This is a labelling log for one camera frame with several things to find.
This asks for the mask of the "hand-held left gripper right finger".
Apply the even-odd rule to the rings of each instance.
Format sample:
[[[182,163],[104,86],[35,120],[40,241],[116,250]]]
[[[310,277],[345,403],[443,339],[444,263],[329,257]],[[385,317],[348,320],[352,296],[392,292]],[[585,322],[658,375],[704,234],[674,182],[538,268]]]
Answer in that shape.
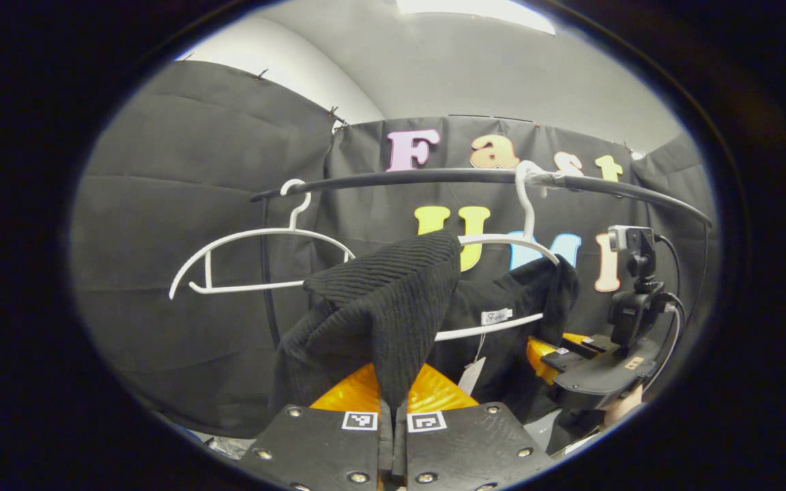
[[[503,490],[553,465],[505,404],[476,402],[428,364],[397,411],[393,480],[406,490]]]

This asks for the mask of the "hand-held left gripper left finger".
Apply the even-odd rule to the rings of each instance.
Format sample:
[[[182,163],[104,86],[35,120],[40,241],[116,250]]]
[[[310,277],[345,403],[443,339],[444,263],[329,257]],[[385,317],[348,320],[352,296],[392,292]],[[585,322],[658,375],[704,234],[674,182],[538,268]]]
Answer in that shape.
[[[394,463],[394,424],[373,364],[311,404],[285,404],[239,467],[286,490],[381,490]]]

